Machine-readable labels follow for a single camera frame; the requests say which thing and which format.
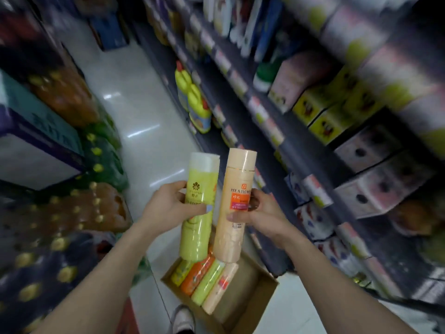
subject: tiled floor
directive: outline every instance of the tiled floor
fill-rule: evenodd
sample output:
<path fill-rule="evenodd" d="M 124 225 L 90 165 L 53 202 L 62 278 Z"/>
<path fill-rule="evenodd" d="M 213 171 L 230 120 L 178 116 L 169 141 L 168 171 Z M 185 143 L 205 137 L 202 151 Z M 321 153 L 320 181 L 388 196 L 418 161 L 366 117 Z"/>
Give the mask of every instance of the tiled floor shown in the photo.
<path fill-rule="evenodd" d="M 130 180 L 127 202 L 137 219 L 146 202 L 160 185 L 186 179 L 190 152 L 198 151 L 188 128 L 179 118 L 173 102 L 142 49 L 129 47 L 103 53 L 89 28 L 79 23 L 61 35 L 93 92 L 113 116 L 122 138 L 122 156 Z M 219 202 L 220 190 L 216 202 Z M 134 287 L 133 307 L 141 334 L 166 333 L 169 317 L 179 300 L 160 278 L 178 256 L 180 228 L 154 241 L 147 251 L 153 276 Z M 253 244 L 245 238 L 244 250 L 258 260 Z M 318 314 L 296 275 L 278 279 L 276 289 L 255 333 L 323 334 Z M 397 310 L 405 320 L 416 320 L 417 330 L 430 333 L 425 317 L 417 318 Z M 198 326 L 198 333 L 205 333 Z"/>

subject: shoe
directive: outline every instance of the shoe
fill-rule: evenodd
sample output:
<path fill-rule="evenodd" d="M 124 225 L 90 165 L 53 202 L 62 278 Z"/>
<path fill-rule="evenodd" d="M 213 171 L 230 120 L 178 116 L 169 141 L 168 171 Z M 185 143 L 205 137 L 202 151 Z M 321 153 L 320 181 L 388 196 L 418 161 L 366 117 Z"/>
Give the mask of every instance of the shoe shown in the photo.
<path fill-rule="evenodd" d="M 176 307 L 171 320 L 169 331 L 171 334 L 177 334 L 181 331 L 195 331 L 195 319 L 192 310 L 186 305 Z"/>

